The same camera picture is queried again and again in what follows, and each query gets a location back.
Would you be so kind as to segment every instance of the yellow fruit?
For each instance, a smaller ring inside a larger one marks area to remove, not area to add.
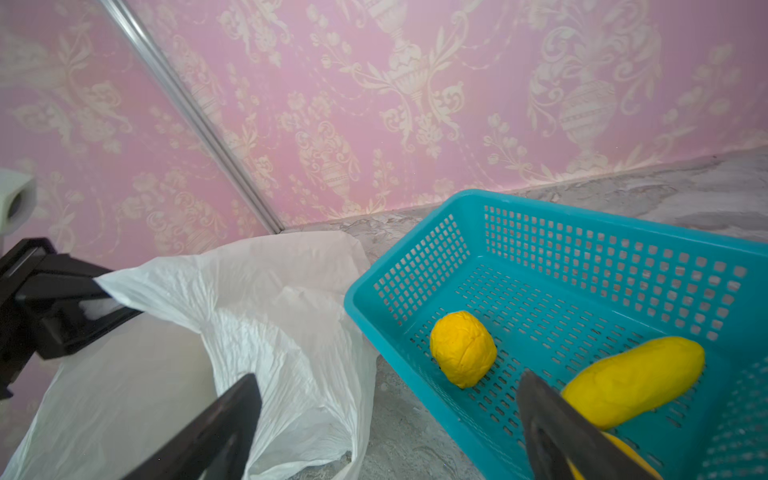
[[[593,363],[562,395],[592,425],[606,430],[684,394],[703,368],[701,345],[668,336]]]
[[[429,349],[448,380],[460,389],[475,386],[496,360],[491,334],[469,312],[442,317],[432,329]]]
[[[659,480],[663,480],[661,478],[661,475],[659,475],[659,472],[654,470],[654,468],[650,466],[648,462],[643,460],[643,457],[639,456],[637,452],[635,452],[629,445],[617,439],[610,433],[603,432],[603,435],[605,435],[605,437],[608,440],[611,440],[614,443],[614,445],[616,445],[619,448],[619,450],[621,450],[627,457],[632,458],[635,461],[635,463],[645,468],[648,473],[658,478]],[[576,469],[576,467],[573,466],[573,464],[570,461],[568,461],[568,466],[571,467],[571,473],[574,474],[574,480],[584,480],[584,477],[581,475],[581,473],[579,473],[579,471]]]

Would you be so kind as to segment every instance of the metal strip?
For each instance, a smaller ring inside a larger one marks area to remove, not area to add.
[[[200,108],[179,79],[176,71],[170,66],[163,52],[154,42],[124,0],[99,0],[107,13],[112,17],[118,28],[125,34],[128,42],[149,68],[150,73],[163,89],[165,94],[176,105],[181,115],[189,122],[195,133],[200,137],[212,153],[219,166],[235,185],[240,195],[246,201],[253,213],[271,233],[285,230],[283,223],[273,212],[270,205],[256,189],[250,175],[234,156],[226,143],[219,137],[216,126]]]

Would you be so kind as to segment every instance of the table surface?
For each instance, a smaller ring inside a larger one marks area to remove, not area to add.
[[[768,148],[674,165],[516,190],[510,194],[768,242]],[[371,263],[435,206],[347,218],[287,230],[342,230],[360,240]],[[307,468],[293,480],[327,480],[349,461]],[[368,451],[360,480],[483,476],[379,357]]]

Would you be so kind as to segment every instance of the teal plastic basket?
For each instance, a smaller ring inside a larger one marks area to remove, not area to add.
[[[559,390],[670,335],[705,348],[702,376],[612,432],[665,480],[766,478],[767,290],[767,245],[467,190],[374,263],[345,307],[488,480],[532,476],[515,402],[525,369]],[[463,390],[429,352],[435,322],[459,310],[498,347]]]

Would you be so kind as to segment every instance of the wall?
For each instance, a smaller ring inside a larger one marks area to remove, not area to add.
[[[288,225],[768,144],[768,4],[130,0]]]
[[[0,165],[34,173],[22,237],[111,268],[199,253],[266,231],[93,1],[0,10]],[[28,364],[0,402],[0,465],[26,433],[55,362]]]

